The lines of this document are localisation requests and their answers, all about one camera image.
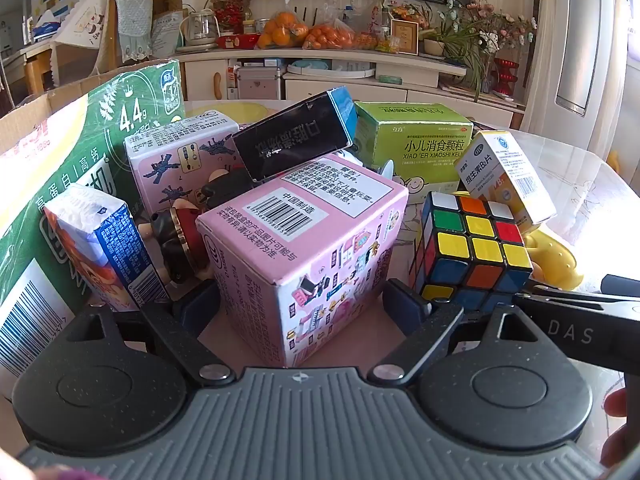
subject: table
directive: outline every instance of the table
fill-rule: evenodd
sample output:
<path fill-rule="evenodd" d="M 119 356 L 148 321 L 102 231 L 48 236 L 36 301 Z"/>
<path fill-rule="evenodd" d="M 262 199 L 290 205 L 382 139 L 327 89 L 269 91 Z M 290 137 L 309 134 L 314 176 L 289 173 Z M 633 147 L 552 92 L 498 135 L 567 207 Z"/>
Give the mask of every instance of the table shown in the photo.
<path fill-rule="evenodd" d="M 597 292 L 608 272 L 640 279 L 640 240 L 630 236 L 629 223 L 640 218 L 640 198 L 600 158 L 562 142 L 512 131 L 536 167 L 554 201 L 558 215 L 547 225 L 574 247 L 585 279 L 578 290 Z M 420 206 L 409 205 L 394 253 L 389 277 L 406 281 L 414 239 L 420 227 Z M 358 319 L 312 355 L 308 367 L 353 366 L 363 375 L 398 345 L 404 336 L 387 317 L 378 298 Z M 201 334 L 200 341 L 227 362 L 236 373 L 245 366 L 262 366 L 260 359 L 230 327 L 223 310 Z M 622 374 L 575 362 L 594 395 L 594 409 L 578 444 L 594 459 L 606 436 L 622 424 L 602 411 L 602 399 L 620 387 Z"/>

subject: drawer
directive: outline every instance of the drawer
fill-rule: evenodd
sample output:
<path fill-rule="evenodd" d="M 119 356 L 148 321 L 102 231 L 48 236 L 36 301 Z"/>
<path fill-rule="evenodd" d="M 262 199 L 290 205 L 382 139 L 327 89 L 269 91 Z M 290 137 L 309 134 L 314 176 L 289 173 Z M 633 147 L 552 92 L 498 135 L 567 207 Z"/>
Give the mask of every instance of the drawer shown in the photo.
<path fill-rule="evenodd" d="M 509 128 L 511 118 L 513 117 L 513 112 L 495 108 L 484 103 L 474 103 L 472 101 L 465 101 L 464 99 L 456 99 L 455 97 L 417 92 L 414 90 L 407 92 L 406 101 L 408 103 L 443 104 L 469 119 L 487 125 L 499 126 L 500 128 Z"/>
<path fill-rule="evenodd" d="M 226 59 L 188 61 L 184 64 L 189 101 L 226 99 Z"/>
<path fill-rule="evenodd" d="M 372 86 L 356 83 L 339 83 L 332 81 L 300 81 L 287 79 L 286 98 L 291 101 L 302 101 L 337 86 L 346 86 L 354 101 L 404 103 L 406 102 L 406 90 L 399 88 L 386 88 L 384 86 Z"/>

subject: small snack box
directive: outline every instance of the small snack box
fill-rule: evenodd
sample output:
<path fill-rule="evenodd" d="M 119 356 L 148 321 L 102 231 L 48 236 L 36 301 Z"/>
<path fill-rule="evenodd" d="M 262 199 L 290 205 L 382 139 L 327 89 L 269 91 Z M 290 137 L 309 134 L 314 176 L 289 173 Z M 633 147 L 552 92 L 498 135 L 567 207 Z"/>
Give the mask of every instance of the small snack box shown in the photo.
<path fill-rule="evenodd" d="M 365 165 L 391 159 L 394 180 L 409 190 L 409 203 L 422 203 L 430 190 L 454 192 L 454 162 L 471 140 L 473 124 L 441 104 L 356 103 L 355 145 Z"/>
<path fill-rule="evenodd" d="M 407 197 L 331 154 L 198 217 L 231 323 L 265 364 L 298 366 L 372 303 Z"/>
<path fill-rule="evenodd" d="M 44 213 L 78 273 L 112 308 L 167 298 L 123 200 L 73 183 Z"/>
<path fill-rule="evenodd" d="M 333 88 L 243 128 L 234 143 L 255 182 L 348 148 L 356 129 L 349 91 Z"/>
<path fill-rule="evenodd" d="M 238 124 L 216 110 L 126 137 L 124 144 L 149 216 L 178 198 L 198 207 L 200 188 L 215 170 L 242 166 L 231 136 Z"/>
<path fill-rule="evenodd" d="M 509 206 L 523 234 L 556 215 L 540 177 L 509 132 L 478 132 L 456 169 L 472 197 Z"/>

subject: rubik's cube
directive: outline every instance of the rubik's cube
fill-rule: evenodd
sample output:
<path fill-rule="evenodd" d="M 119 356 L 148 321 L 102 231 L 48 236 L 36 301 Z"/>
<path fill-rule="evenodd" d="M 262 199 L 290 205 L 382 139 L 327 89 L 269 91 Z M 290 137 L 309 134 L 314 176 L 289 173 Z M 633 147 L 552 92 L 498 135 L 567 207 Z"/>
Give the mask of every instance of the rubik's cube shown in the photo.
<path fill-rule="evenodd" d="M 511 303 L 533 270 L 508 206 L 430 192 L 409 271 L 425 300 L 448 298 L 465 310 Z"/>

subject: red tray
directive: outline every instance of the red tray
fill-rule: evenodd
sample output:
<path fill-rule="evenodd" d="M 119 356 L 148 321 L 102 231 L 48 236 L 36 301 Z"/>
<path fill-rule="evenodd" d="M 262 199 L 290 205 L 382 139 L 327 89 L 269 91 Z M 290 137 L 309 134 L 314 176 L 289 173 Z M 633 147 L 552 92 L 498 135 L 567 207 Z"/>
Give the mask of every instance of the red tray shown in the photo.
<path fill-rule="evenodd" d="M 220 48 L 253 48 L 258 43 L 260 34 L 234 34 L 232 36 L 220 36 L 218 46 Z"/>

